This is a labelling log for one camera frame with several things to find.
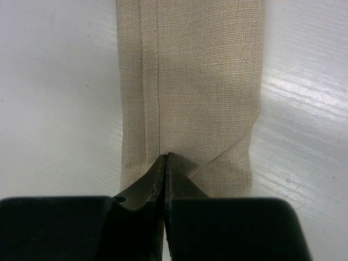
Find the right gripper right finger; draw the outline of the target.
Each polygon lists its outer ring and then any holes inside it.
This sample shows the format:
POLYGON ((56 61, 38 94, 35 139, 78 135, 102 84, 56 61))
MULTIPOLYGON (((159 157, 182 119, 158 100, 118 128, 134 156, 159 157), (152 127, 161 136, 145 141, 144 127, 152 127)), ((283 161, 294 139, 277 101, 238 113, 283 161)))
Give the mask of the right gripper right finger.
POLYGON ((277 198, 211 198, 165 167, 165 227, 172 260, 311 260, 297 215, 277 198))

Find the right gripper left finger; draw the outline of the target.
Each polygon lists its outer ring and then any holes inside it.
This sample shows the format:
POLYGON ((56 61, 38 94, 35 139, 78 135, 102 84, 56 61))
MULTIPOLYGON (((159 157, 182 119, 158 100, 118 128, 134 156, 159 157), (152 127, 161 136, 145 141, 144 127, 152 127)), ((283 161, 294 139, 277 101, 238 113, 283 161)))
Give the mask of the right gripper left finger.
POLYGON ((161 260, 165 165, 114 197, 1 200, 1 260, 161 260))

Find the beige cloth napkin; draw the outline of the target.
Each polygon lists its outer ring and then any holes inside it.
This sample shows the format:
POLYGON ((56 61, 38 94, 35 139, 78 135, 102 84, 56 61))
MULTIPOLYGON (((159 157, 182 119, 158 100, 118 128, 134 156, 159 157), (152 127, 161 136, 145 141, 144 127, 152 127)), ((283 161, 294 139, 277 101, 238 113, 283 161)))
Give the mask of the beige cloth napkin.
POLYGON ((264 1, 117 1, 120 188, 174 153, 210 197, 252 188, 264 1))

